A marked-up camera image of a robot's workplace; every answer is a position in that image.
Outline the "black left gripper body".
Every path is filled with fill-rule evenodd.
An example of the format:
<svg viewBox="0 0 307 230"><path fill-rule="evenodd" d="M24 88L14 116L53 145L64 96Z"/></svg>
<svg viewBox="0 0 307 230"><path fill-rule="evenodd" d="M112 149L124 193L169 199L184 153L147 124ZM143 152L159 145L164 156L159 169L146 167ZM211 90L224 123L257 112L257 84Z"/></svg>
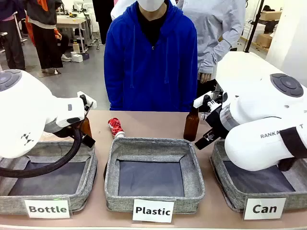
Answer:
<svg viewBox="0 0 307 230"><path fill-rule="evenodd" d="M67 138L67 137L75 138L76 132L78 132L78 133L80 133L80 135L82 135L82 132L80 130L80 125L81 125L81 122L77 122L77 123L71 124L67 127L64 127L60 131L57 131L53 134L55 136L59 137L59 138Z"/></svg>

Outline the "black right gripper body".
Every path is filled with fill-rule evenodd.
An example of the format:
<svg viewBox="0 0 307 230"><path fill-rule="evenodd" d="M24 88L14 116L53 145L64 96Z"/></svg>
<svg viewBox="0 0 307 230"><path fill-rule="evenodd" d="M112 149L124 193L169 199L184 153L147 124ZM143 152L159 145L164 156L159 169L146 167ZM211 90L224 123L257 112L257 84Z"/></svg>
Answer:
<svg viewBox="0 0 307 230"><path fill-rule="evenodd" d="M220 105L215 110L210 112L205 121L211 127L211 130L206 133L208 139L226 138L229 131L223 126L220 120L220 112L222 106Z"/></svg>

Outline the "grey hoodie person's hand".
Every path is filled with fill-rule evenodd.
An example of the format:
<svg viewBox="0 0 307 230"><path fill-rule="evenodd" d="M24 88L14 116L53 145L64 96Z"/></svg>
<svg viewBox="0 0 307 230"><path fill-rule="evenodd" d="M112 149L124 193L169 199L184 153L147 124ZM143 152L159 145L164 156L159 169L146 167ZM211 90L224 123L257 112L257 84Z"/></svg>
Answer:
<svg viewBox="0 0 307 230"><path fill-rule="evenodd" d="M204 84L212 79L212 74L199 72L199 77L200 77L201 84Z"/></svg>

